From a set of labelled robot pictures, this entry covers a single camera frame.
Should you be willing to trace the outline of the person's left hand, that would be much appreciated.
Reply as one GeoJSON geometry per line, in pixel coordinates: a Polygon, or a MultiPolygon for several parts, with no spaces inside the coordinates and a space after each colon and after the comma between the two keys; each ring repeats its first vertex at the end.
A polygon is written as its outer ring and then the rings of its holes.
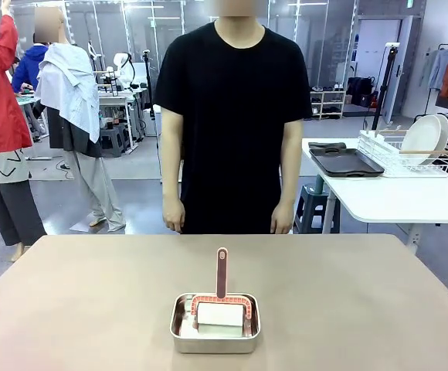
{"type": "Polygon", "coordinates": [[[294,222],[294,205],[279,202],[272,213],[270,232],[272,234],[288,234],[294,222]]]}

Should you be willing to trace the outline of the person's right hand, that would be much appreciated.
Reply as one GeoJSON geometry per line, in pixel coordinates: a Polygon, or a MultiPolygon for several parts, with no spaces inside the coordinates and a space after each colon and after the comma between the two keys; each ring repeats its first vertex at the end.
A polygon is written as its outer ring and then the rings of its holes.
{"type": "Polygon", "coordinates": [[[171,231],[182,233],[185,223],[185,207],[178,197],[163,198],[163,220],[171,231]]]}

